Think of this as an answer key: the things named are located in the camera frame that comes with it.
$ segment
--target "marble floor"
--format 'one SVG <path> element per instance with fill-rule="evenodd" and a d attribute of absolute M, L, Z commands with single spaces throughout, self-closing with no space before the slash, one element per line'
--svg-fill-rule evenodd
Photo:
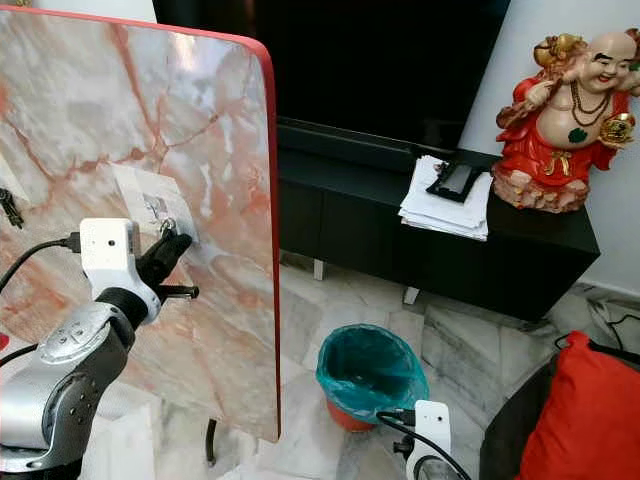
<path fill-rule="evenodd" d="M 477 479 L 484 429 L 553 355 L 553 340 L 577 328 L 613 345 L 603 316 L 626 313 L 568 294 L 549 324 L 525 333 L 516 319 L 434 295 L 421 293 L 416 304 L 403 305 L 401 285 L 338 267 L 327 266 L 325 279 L 314 280 L 312 261 L 288 254 L 281 285 L 283 435 L 277 444 L 218 425 L 218 461 L 209 466 L 205 416 L 117 384 L 101 405 L 83 478 L 133 478 L 134 468 L 138 479 L 159 480 L 404 479 L 402 457 L 392 452 L 400 435 L 386 427 L 345 433 L 329 417 L 314 377 L 319 348 L 333 329 L 371 323 L 401 336 L 421 358 L 431 399 L 451 411 L 452 453 Z M 640 351 L 640 322 L 621 327 L 627 348 Z M 112 460 L 114 452 L 126 455 L 127 445 L 145 442 L 149 448 L 129 453 L 127 472 L 121 457 Z"/>

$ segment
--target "statue base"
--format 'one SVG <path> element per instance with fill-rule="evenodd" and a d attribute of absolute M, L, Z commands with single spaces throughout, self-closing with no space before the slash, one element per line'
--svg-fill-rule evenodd
<path fill-rule="evenodd" d="M 504 172 L 494 165 L 493 191 L 516 208 L 534 208 L 551 213 L 571 212 L 584 205 L 589 186 L 582 180 L 573 180 L 562 187 L 551 187 L 536 182 L 531 175 L 520 170 Z"/>

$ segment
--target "green mark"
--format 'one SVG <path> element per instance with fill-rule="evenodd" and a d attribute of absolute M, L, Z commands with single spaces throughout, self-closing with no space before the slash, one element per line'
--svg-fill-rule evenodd
<path fill-rule="evenodd" d="M 569 141 L 571 143 L 584 142 L 585 138 L 587 138 L 587 132 L 585 132 L 581 128 L 574 128 L 569 132 Z"/>

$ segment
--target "red pillow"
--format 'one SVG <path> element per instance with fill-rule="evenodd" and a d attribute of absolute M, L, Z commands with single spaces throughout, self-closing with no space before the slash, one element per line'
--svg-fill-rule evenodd
<path fill-rule="evenodd" d="M 567 340 L 516 480 L 640 478 L 640 373 Z"/>

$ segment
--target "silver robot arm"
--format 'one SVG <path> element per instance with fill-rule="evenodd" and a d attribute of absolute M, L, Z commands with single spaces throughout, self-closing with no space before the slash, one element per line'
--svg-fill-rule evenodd
<path fill-rule="evenodd" d="M 166 298 L 198 295 L 197 287 L 160 285 L 191 244 L 188 235 L 165 230 L 136 258 L 133 222 L 85 219 L 80 244 L 94 301 L 76 308 L 0 392 L 0 472 L 6 478 L 75 478 L 97 405 L 124 369 L 135 329 L 152 322 Z M 77 473 L 64 470 L 70 465 Z"/>

